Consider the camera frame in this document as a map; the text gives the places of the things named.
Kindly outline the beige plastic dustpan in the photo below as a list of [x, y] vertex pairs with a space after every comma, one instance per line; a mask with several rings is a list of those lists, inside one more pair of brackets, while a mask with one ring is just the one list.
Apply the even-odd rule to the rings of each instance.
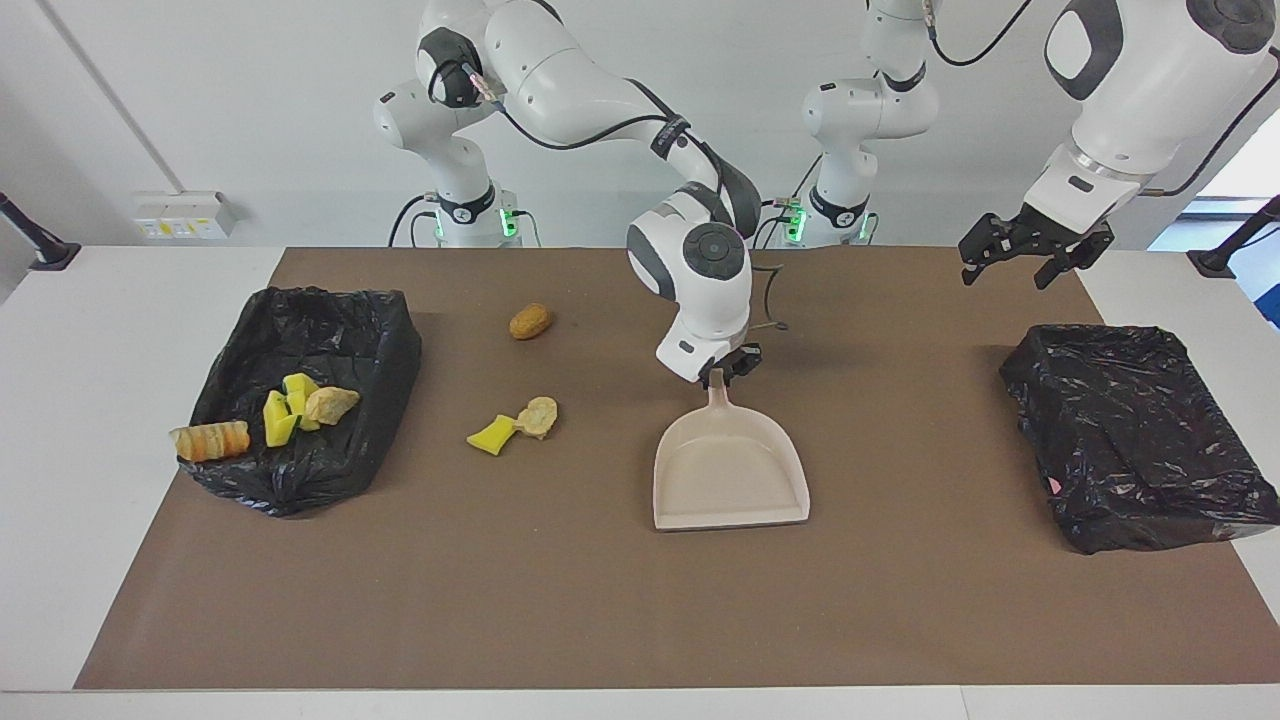
[[732, 404], [721, 369], [707, 405], [669, 424], [655, 451], [652, 515], [658, 532], [805, 523], [812, 498], [787, 432]]

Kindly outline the pale toy pastry piece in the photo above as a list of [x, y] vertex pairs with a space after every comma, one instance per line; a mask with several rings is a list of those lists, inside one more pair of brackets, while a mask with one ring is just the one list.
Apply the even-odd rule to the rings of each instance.
[[552, 397], [531, 398], [515, 419], [516, 429], [529, 437], [545, 439], [559, 416], [559, 406]]
[[303, 419], [315, 425], [334, 427], [361, 401], [360, 392], [334, 386], [320, 387], [307, 395]]

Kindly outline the yellow green sponge piece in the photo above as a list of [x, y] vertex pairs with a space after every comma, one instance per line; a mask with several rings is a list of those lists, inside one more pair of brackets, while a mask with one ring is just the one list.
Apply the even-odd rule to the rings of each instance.
[[311, 432], [319, 429], [319, 421], [314, 420], [307, 411], [307, 401], [316, 391], [316, 382], [306, 373], [297, 372], [282, 379], [282, 393], [285, 396], [285, 406], [291, 416], [300, 418], [301, 430]]
[[280, 391], [270, 389], [262, 407], [265, 445], [269, 448], [287, 446], [301, 418], [300, 414], [292, 413], [287, 397]]

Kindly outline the orange striped toy croissant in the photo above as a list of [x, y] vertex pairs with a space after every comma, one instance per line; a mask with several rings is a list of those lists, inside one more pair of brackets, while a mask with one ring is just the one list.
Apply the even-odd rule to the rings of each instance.
[[169, 437], [175, 455], [188, 462], [238, 457], [251, 446], [250, 425], [243, 420], [175, 428]]

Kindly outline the black bag bin pink spot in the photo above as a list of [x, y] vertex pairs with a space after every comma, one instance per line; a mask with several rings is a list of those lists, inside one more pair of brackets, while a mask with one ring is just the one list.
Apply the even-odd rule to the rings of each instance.
[[1165, 551], [1280, 529], [1280, 492], [1174, 333], [1033, 325], [998, 373], [1075, 551]]

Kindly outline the black bag lined bin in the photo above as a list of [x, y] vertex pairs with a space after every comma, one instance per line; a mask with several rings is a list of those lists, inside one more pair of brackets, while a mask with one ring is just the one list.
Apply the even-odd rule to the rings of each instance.
[[[196, 425], [246, 421], [251, 443], [236, 457], [180, 468], [207, 492], [274, 518], [365, 492], [408, 406], [422, 341], [398, 290], [326, 292], [269, 287], [253, 293], [215, 357], [192, 411]], [[265, 442], [262, 407], [296, 372], [360, 401], [338, 424]]]

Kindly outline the bright window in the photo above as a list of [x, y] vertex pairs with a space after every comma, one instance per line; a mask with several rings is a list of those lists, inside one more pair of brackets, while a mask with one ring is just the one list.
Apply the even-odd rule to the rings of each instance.
[[1260, 127], [1197, 196], [1270, 199], [1276, 193], [1280, 193], [1280, 117]]

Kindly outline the blue background object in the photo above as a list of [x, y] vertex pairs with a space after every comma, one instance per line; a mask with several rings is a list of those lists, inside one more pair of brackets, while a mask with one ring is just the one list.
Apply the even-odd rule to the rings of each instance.
[[1253, 302], [1260, 315], [1276, 331], [1280, 331], [1280, 264], [1251, 268], [1242, 288]]

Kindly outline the brown table mat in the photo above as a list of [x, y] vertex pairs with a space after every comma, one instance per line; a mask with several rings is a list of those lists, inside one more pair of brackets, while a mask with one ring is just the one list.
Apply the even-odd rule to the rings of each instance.
[[[662, 432], [700, 406], [654, 356], [672, 306], [620, 250], [300, 249], [274, 284], [401, 290], [422, 369], [371, 489], [273, 519], [174, 479], [81, 689], [1236, 684], [1280, 625], [1225, 543], [1085, 556], [1050, 515], [998, 368], [1094, 323], [1034, 259], [771, 252], [764, 363], [733, 401], [794, 439], [805, 524], [658, 533]], [[527, 304], [554, 313], [509, 337]], [[531, 398], [545, 439], [466, 437]]]

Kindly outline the white wall socket box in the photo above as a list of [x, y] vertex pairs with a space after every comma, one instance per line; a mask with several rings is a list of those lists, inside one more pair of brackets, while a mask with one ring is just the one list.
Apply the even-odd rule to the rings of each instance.
[[239, 220], [230, 201], [218, 191], [137, 192], [131, 201], [131, 219], [147, 241], [225, 241]]

